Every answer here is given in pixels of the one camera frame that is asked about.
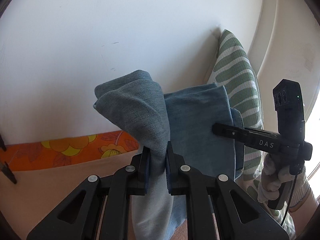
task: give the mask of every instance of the yellow flower print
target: yellow flower print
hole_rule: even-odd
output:
[[[101,146],[101,151],[103,152],[101,158],[111,157],[121,153],[126,153],[127,151],[120,145],[115,145],[113,143],[108,146]]]
[[[82,136],[76,138],[65,138],[58,140],[50,140],[41,142],[41,144],[47,148],[56,152],[61,152],[66,156],[77,155],[81,149],[85,148],[90,142],[96,139],[97,135]]]

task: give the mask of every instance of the hand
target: hand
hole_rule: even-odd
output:
[[[268,153],[264,159],[263,169],[261,173],[261,182],[258,186],[258,201],[263,203],[267,200],[276,200],[279,197],[279,188],[282,183],[291,183],[290,190],[285,196],[285,201],[288,203],[294,175],[289,173],[289,166],[283,167],[278,174],[276,174],[276,166]],[[307,194],[309,190],[309,183],[306,177],[306,169],[297,176],[297,181],[293,190],[290,208],[296,206]]]

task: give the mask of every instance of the blue cloth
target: blue cloth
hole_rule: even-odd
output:
[[[185,197],[168,194],[166,144],[203,174],[235,177],[243,169],[244,146],[211,131],[215,122],[243,127],[230,109],[225,88],[209,84],[163,95],[149,73],[137,70],[95,89],[95,109],[151,150],[149,189],[132,197],[132,222],[139,240],[170,239],[186,218]]]

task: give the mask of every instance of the light blue denim fabric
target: light blue denim fabric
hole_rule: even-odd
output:
[[[151,150],[146,196],[132,196],[132,222],[138,240],[168,240],[186,218],[185,197],[168,194],[164,173],[167,141],[175,153],[203,174],[234,179],[243,168],[243,145],[217,137],[215,122],[242,127],[230,109],[224,87],[209,84],[163,95],[149,73],[137,70],[95,89],[94,108]]]

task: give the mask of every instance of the green striped pillow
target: green striped pillow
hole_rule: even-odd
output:
[[[208,80],[208,83],[213,82],[218,86],[225,86],[230,107],[241,113],[245,127],[263,129],[262,103],[256,74],[241,43],[228,30],[224,30],[219,39],[217,61]],[[262,152],[245,147],[244,171],[237,183],[256,201],[261,170]],[[266,204],[264,207],[276,221],[282,220],[285,207],[281,212],[270,210]],[[294,236],[290,215],[286,217],[284,229],[290,238]]]

